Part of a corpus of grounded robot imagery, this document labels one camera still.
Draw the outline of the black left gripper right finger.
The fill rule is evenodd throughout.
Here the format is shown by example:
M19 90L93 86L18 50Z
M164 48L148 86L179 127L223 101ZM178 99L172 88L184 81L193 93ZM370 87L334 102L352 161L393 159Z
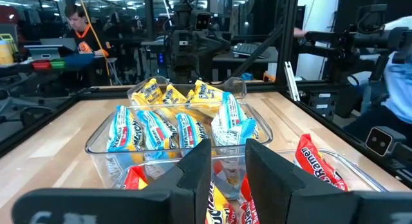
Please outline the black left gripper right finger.
M353 223L354 195L246 141L246 168L260 223Z

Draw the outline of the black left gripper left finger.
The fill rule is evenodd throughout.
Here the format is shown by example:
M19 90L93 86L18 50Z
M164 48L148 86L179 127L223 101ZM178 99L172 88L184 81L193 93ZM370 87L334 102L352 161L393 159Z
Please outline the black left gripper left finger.
M150 183L157 204L147 205L147 223L204 224L211 184L211 141L202 140L171 169Z

